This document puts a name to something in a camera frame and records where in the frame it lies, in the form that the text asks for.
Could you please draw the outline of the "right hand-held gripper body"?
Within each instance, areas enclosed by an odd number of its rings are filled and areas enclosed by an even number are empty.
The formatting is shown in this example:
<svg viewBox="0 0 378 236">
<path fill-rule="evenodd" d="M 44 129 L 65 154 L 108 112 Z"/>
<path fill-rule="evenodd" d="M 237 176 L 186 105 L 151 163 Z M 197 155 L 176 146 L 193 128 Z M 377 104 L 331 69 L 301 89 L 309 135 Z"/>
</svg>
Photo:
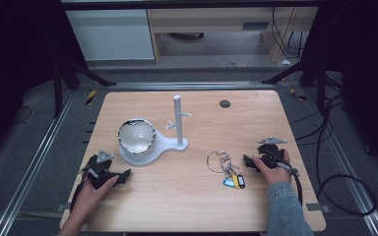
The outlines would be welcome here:
<svg viewBox="0 0 378 236">
<path fill-rule="evenodd" d="M 278 144 L 282 143 L 283 141 L 274 138 L 259 141 L 258 152 L 261 155 L 261 160 L 267 167 L 271 169 L 286 167 L 284 151 L 278 148 Z"/>
</svg>

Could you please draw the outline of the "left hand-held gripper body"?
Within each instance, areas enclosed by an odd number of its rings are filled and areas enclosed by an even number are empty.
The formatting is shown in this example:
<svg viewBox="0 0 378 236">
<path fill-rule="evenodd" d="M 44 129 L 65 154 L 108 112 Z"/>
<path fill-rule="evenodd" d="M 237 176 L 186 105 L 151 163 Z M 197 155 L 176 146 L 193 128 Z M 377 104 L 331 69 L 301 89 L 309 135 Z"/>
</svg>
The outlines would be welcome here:
<svg viewBox="0 0 378 236">
<path fill-rule="evenodd" d="M 109 167 L 113 158 L 113 154 L 100 149 L 89 159 L 86 165 L 86 174 L 95 189 L 99 189 L 111 178 Z"/>
</svg>

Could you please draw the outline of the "key bunch with coloured tags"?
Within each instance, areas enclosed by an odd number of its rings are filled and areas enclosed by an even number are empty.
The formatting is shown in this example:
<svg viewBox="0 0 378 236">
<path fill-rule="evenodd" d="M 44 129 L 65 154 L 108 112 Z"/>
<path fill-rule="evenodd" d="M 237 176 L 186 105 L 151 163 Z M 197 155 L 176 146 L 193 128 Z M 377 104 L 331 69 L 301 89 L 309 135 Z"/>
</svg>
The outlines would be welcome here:
<svg viewBox="0 0 378 236">
<path fill-rule="evenodd" d="M 233 189 L 244 189 L 245 180 L 239 173 L 239 167 L 232 164 L 229 153 L 225 150 L 213 150 L 206 158 L 208 168 L 214 172 L 223 174 L 222 184 Z"/>
</svg>

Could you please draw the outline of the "person's right hand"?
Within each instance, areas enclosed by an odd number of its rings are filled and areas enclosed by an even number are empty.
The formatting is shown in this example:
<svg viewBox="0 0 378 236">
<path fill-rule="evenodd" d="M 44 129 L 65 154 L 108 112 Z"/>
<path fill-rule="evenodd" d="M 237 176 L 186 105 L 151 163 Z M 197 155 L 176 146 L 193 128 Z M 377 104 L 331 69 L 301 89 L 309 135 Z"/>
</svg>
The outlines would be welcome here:
<svg viewBox="0 0 378 236">
<path fill-rule="evenodd" d="M 277 183 L 291 183 L 291 174 L 288 170 L 281 167 L 271 169 L 258 156 L 253 156 L 252 159 L 255 165 L 261 170 L 268 186 L 272 186 Z"/>
</svg>

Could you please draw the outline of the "person's left hand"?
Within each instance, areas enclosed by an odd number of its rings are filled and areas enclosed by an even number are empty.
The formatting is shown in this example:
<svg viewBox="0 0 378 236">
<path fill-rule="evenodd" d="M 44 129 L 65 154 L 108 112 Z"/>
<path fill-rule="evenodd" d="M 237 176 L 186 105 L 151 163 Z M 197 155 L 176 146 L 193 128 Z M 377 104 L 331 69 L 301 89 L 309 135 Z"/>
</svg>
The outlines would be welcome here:
<svg viewBox="0 0 378 236">
<path fill-rule="evenodd" d="M 71 215 L 82 218 L 89 216 L 96 209 L 99 202 L 113 188 L 117 180 L 117 176 L 111 177 L 98 189 L 95 189 L 91 182 L 86 182 L 76 198 Z"/>
</svg>

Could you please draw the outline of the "white bowl with dark rim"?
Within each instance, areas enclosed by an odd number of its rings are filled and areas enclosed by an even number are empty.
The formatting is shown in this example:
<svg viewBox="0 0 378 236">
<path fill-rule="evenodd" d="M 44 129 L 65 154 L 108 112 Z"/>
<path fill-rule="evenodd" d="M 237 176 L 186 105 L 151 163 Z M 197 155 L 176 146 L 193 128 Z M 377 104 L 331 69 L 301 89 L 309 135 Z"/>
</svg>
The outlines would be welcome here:
<svg viewBox="0 0 378 236">
<path fill-rule="evenodd" d="M 120 147 L 130 154 L 146 154 L 153 149 L 157 133 L 146 119 L 134 118 L 124 122 L 118 130 Z"/>
</svg>

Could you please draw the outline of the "yellow black tape strip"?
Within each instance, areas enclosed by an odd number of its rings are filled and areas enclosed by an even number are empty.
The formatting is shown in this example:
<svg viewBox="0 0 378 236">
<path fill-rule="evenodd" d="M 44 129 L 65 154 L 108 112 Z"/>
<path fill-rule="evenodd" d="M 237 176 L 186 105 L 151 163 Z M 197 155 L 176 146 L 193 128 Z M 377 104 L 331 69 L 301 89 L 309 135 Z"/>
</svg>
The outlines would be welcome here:
<svg viewBox="0 0 378 236">
<path fill-rule="evenodd" d="M 307 97 L 305 95 L 298 95 L 294 88 L 289 89 L 290 95 L 300 101 L 306 101 Z"/>
<path fill-rule="evenodd" d="M 97 93 L 97 90 L 96 90 L 96 89 L 92 89 L 92 90 L 90 91 L 90 93 L 89 93 L 89 95 L 88 95 L 88 98 L 87 98 L 87 100 L 86 100 L 86 102 L 85 102 L 85 105 L 90 105 L 90 104 L 92 104 L 92 102 L 93 102 L 93 100 L 94 100 L 94 98 L 95 98 L 96 93 Z"/>
</svg>

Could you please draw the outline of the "white key stand with pegs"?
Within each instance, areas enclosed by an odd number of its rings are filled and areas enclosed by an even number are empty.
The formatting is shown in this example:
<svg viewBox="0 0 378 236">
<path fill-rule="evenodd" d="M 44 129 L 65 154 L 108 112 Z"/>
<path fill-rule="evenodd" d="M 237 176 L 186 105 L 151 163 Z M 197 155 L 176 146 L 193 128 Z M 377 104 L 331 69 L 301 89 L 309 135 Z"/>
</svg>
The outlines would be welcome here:
<svg viewBox="0 0 378 236">
<path fill-rule="evenodd" d="M 168 151 L 184 151 L 188 148 L 189 142 L 183 136 L 183 123 L 182 118 L 184 116 L 190 116 L 190 113 L 185 113 L 181 109 L 181 96 L 179 94 L 173 97 L 174 104 L 174 116 L 175 121 L 169 122 L 168 129 L 174 129 L 176 132 L 175 138 L 169 138 L 165 136 L 161 131 L 156 128 L 156 141 L 153 145 L 153 149 L 146 154 L 130 154 L 123 150 L 119 145 L 119 153 L 121 157 L 129 164 L 133 166 L 146 166 L 157 159 L 159 159 L 165 152 Z"/>
</svg>

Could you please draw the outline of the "black metal stand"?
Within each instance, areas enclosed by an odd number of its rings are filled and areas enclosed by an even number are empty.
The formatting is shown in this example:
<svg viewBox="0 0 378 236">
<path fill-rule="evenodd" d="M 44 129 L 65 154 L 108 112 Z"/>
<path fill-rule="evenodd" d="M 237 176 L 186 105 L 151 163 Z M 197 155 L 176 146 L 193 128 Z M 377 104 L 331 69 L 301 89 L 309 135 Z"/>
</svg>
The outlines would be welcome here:
<svg viewBox="0 0 378 236">
<path fill-rule="evenodd" d="M 326 115 L 325 84 L 327 68 L 324 49 L 310 49 L 298 63 L 282 71 L 271 79 L 263 81 L 263 84 L 274 85 L 297 71 L 303 72 L 299 81 L 303 87 L 309 87 L 314 81 L 317 81 L 317 107 L 323 113 L 323 115 Z"/>
<path fill-rule="evenodd" d="M 68 59 L 59 48 L 52 49 L 51 53 L 55 62 L 53 67 L 54 118 L 57 118 L 63 110 L 62 82 L 65 82 L 68 89 L 77 89 L 80 85 L 79 79 L 76 77 L 77 73 L 90 78 L 104 87 L 115 86 L 114 82 L 105 80 L 84 66 Z"/>
</svg>

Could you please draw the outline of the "white cabinet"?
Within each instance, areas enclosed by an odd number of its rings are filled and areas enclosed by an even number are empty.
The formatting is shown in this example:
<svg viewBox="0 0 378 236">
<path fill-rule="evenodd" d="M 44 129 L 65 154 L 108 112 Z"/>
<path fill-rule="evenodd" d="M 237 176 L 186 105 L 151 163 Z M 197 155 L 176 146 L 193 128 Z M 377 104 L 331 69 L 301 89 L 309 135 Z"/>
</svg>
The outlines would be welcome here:
<svg viewBox="0 0 378 236">
<path fill-rule="evenodd" d="M 66 12 L 87 61 L 154 60 L 145 10 Z"/>
</svg>

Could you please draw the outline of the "aluminium floor rail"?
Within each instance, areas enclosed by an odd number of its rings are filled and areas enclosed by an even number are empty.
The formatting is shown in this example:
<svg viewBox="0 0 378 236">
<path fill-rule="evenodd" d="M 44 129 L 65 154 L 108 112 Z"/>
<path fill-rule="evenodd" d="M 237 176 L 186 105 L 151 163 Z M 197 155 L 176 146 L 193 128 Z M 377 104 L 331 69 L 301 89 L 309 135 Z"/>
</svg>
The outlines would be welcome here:
<svg viewBox="0 0 378 236">
<path fill-rule="evenodd" d="M 362 214 L 371 235 L 378 236 L 378 212 L 370 197 L 370 192 L 365 189 L 362 183 L 356 181 L 357 174 L 348 161 L 346 153 L 333 132 L 332 126 L 329 125 L 327 128 L 324 128 L 324 132 L 328 135 L 328 142 L 331 146 L 332 152 L 334 153 L 334 158 L 336 159 L 341 172 L 345 174 L 346 184 L 354 201 L 356 202 L 358 210 Z"/>
<path fill-rule="evenodd" d="M 19 183 L 16 192 L 5 207 L 5 210 L 0 216 L 0 236 L 7 236 L 15 219 L 20 212 L 20 209 L 25 202 L 25 199 L 32 187 L 32 184 L 42 166 L 43 161 L 46 159 L 48 151 L 68 113 L 71 106 L 72 99 L 77 91 L 75 89 L 68 89 L 66 97 L 62 102 L 60 113 L 52 120 L 49 128 L 47 129 L 44 138 L 42 139 L 37 151 L 35 152 L 32 161 L 26 170 L 21 182 Z"/>
</svg>

